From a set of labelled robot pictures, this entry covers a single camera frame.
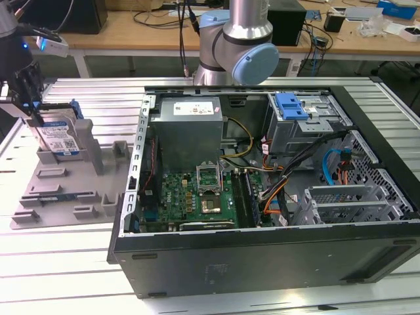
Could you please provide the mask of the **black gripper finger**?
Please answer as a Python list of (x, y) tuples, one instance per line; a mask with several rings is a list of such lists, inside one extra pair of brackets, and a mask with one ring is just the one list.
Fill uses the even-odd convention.
[(35, 126), (43, 126), (44, 121), (39, 111), (39, 106), (42, 102), (32, 102), (31, 118), (34, 120)]

